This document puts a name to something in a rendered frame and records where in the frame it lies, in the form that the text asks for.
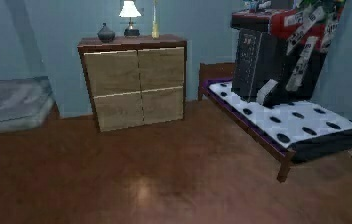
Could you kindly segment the dirty green mattress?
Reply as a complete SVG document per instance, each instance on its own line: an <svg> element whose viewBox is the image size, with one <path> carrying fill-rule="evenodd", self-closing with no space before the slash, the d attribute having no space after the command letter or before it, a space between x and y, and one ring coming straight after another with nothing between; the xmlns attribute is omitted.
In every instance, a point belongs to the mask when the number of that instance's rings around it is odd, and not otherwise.
<svg viewBox="0 0 352 224"><path fill-rule="evenodd" d="M47 76L0 80L0 133L41 126L54 104Z"/></svg>

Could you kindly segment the brown wooden chest of drawers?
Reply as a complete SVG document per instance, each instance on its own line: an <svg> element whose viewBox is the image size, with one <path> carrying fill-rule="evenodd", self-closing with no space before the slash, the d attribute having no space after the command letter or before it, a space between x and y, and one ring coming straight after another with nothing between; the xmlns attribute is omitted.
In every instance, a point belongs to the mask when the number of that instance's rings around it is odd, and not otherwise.
<svg viewBox="0 0 352 224"><path fill-rule="evenodd" d="M180 120L186 101L187 40L116 37L77 45L98 130Z"/></svg>

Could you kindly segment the tall yellow bottle vase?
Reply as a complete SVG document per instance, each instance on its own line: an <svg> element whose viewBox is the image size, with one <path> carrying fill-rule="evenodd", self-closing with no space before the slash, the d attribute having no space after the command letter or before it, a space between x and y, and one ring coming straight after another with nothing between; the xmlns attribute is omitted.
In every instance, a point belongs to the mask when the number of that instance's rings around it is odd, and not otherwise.
<svg viewBox="0 0 352 224"><path fill-rule="evenodd" d="M159 38L158 18L157 18L157 4L158 0L153 0L153 19L152 19L152 38Z"/></svg>

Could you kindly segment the dark grey round vase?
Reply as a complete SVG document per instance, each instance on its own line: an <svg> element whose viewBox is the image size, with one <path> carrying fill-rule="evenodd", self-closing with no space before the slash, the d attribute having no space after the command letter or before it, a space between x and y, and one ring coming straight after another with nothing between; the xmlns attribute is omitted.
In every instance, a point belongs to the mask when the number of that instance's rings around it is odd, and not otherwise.
<svg viewBox="0 0 352 224"><path fill-rule="evenodd" d="M106 23L102 24L102 28L97 33L98 39L103 43L108 43L114 40L115 32L112 31Z"/></svg>

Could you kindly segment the bed with spotted white cover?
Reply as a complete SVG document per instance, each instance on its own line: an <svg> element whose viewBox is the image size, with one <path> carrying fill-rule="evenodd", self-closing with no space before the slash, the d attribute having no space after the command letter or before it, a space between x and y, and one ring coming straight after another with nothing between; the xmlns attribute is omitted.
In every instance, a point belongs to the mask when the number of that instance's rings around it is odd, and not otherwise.
<svg viewBox="0 0 352 224"><path fill-rule="evenodd" d="M202 63L198 96L210 99L280 163L278 181L294 166L352 153L351 120L309 101L271 108L247 103L231 91L234 70L231 62Z"/></svg>

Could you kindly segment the white shade table lamp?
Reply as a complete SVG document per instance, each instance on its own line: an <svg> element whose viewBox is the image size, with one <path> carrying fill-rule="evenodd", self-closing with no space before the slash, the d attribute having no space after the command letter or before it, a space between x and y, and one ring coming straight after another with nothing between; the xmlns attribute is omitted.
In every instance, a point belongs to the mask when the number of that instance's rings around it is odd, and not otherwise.
<svg viewBox="0 0 352 224"><path fill-rule="evenodd" d="M124 30L125 37L138 37L140 35L140 31L138 28L134 27L133 19L137 17L141 17L141 13L138 11L134 0L123 0L123 6L119 13L121 18L128 18L128 26Z"/></svg>

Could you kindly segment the black red box with stickers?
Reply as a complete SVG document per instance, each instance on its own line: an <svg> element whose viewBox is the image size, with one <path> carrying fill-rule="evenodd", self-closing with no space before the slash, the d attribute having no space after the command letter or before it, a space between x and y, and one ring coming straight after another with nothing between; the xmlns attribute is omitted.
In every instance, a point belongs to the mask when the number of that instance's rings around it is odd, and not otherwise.
<svg viewBox="0 0 352 224"><path fill-rule="evenodd" d="M238 31L231 91L271 108L312 98L346 0L244 0L232 14Z"/></svg>

